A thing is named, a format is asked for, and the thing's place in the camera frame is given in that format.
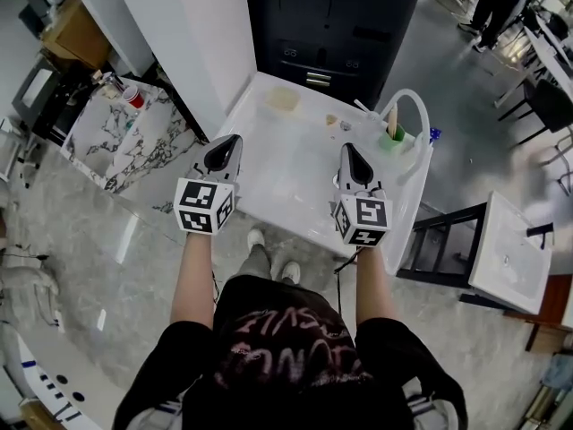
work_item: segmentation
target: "white sneaker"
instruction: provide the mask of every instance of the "white sneaker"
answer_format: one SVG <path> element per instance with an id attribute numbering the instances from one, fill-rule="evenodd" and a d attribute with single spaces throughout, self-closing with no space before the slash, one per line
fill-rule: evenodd
<path id="1" fill-rule="evenodd" d="M 475 49 L 475 51 L 477 51 L 478 53 L 482 53 L 487 49 L 487 47 L 482 45 L 473 45 L 472 48 Z"/>
<path id="2" fill-rule="evenodd" d="M 283 268 L 281 279 L 291 279 L 295 285 L 301 282 L 301 267 L 298 262 L 288 262 Z"/>
<path id="3" fill-rule="evenodd" d="M 260 229 L 253 228 L 249 231 L 247 236 L 247 245 L 249 246 L 249 253 L 254 245 L 265 246 L 265 236 Z"/>
<path id="4" fill-rule="evenodd" d="M 480 34 L 478 29 L 474 29 L 472 24 L 458 24 L 458 29 L 462 30 L 463 32 L 471 33 L 472 35 L 477 36 Z"/>

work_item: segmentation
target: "drawer handle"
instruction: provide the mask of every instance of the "drawer handle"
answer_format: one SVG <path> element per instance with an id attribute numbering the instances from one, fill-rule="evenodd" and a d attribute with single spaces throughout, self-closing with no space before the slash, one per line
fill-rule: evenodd
<path id="1" fill-rule="evenodd" d="M 315 80 L 325 80 L 327 82 L 329 82 L 330 80 L 332 80 L 331 76 L 328 75 L 322 75 L 320 73 L 313 73 L 313 72 L 308 72 L 306 74 L 306 76 L 308 76 L 309 78 L 314 78 Z"/>
<path id="2" fill-rule="evenodd" d="M 324 88 L 328 88 L 330 86 L 329 82 L 321 82 L 320 80 L 311 80 L 310 78 L 306 79 L 307 84 L 314 84 L 315 86 L 322 86 Z"/>

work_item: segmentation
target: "fiducial marker cube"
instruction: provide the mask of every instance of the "fiducial marker cube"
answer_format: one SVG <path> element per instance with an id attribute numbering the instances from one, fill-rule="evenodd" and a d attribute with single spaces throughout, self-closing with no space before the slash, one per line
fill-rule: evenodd
<path id="1" fill-rule="evenodd" d="M 392 228 L 392 201 L 341 194 L 334 219 L 344 244 L 375 247 Z"/>
<path id="2" fill-rule="evenodd" d="M 235 209 L 235 186 L 179 178 L 173 205 L 180 229 L 215 235 Z"/>

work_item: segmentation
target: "pants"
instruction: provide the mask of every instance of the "pants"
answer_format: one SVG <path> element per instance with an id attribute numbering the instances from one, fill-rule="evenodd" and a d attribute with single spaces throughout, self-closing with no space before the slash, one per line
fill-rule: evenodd
<path id="1" fill-rule="evenodd" d="M 262 245 L 254 245 L 252 247 L 251 253 L 247 259 L 244 260 L 243 264 L 241 265 L 241 269 L 239 269 L 239 272 L 231 277 L 231 279 L 244 275 L 272 280 L 270 275 L 270 260 L 267 256 L 265 248 Z M 282 279 L 282 282 L 294 287 L 298 287 L 298 285 L 296 285 L 289 278 Z"/>
<path id="2" fill-rule="evenodd" d="M 472 27 L 476 30 L 483 29 L 487 19 L 492 16 L 490 24 L 482 33 L 482 46 L 492 47 L 501 32 L 505 21 L 509 18 L 513 8 L 519 0 L 479 0 L 475 8 Z"/>

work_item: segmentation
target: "red cup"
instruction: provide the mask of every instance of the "red cup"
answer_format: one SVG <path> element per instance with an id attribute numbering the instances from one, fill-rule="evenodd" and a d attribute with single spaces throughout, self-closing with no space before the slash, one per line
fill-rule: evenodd
<path id="1" fill-rule="evenodd" d="M 137 86 L 130 86 L 122 94 L 122 98 L 130 104 L 132 107 L 141 108 L 143 107 L 143 96 Z"/>

